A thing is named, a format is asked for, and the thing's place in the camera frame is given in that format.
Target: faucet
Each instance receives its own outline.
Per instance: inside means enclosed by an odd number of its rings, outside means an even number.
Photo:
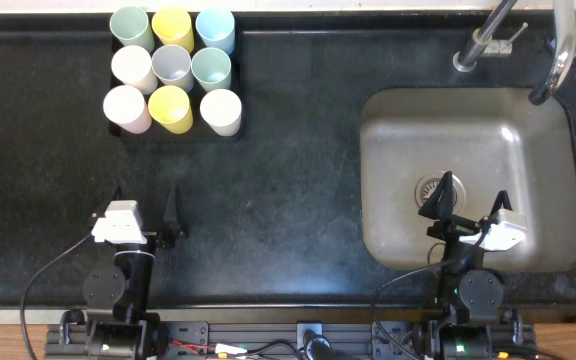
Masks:
[[[477,59],[482,56],[492,42],[492,35],[499,24],[508,15],[517,0],[502,0],[490,14],[484,25],[472,33],[472,37],[463,51],[455,54],[453,65],[461,72],[470,72],[477,66]],[[554,60],[548,76],[537,85],[528,96],[531,103],[541,105],[557,91],[570,70],[576,50],[576,21],[573,0],[553,0],[557,46]]]

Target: stainless steel sink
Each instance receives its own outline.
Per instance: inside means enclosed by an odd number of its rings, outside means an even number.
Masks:
[[[361,114],[364,242],[385,266],[426,265],[432,221],[417,215],[444,171],[456,177],[458,215],[479,220],[508,190],[527,239],[487,253],[486,267],[559,271],[576,264],[576,167],[566,112],[528,89],[395,89]],[[431,261],[441,259],[435,248]]]

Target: wooden table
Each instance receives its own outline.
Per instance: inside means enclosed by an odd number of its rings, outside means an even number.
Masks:
[[[539,347],[567,360],[576,360],[576,324],[537,324]],[[43,359],[46,325],[28,326],[35,353]],[[0,360],[28,359],[19,325],[0,325]]]

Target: plastic cup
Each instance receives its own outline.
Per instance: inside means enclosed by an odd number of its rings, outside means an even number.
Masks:
[[[152,55],[152,71],[166,85],[192,90],[195,80],[190,71],[190,54],[179,45],[162,46]]]
[[[148,22],[148,14],[138,7],[125,7],[110,17],[110,31],[122,44],[137,45],[152,52],[155,39]]]
[[[197,32],[204,44],[216,47],[226,54],[235,50],[235,17],[226,9],[207,9],[195,21]]]
[[[188,94],[176,86],[166,85],[148,100],[150,115],[174,134],[183,134],[192,127],[192,110]]]
[[[152,28],[164,45],[179,45],[189,53],[195,48],[192,21],[180,7],[163,8],[152,18]]]
[[[192,73],[206,92],[230,88],[230,58],[221,49],[199,50],[192,58]]]
[[[130,45],[119,49],[112,57],[110,68],[119,81],[136,87],[144,95],[151,94],[157,88],[150,54],[140,46]]]
[[[211,91],[201,100],[201,117],[221,136],[232,136],[241,127],[241,100],[226,89]]]
[[[141,134],[152,125],[143,94],[128,85],[117,86],[108,92],[104,98],[104,114],[133,134]]]

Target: faucet base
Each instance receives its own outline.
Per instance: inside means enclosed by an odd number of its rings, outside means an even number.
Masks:
[[[452,57],[452,64],[455,66],[455,69],[457,69],[461,72],[471,72],[471,71],[475,70],[475,67],[477,66],[477,62],[475,61],[470,66],[464,66],[464,65],[459,63],[459,53],[460,52],[457,51],[455,53],[455,56]]]

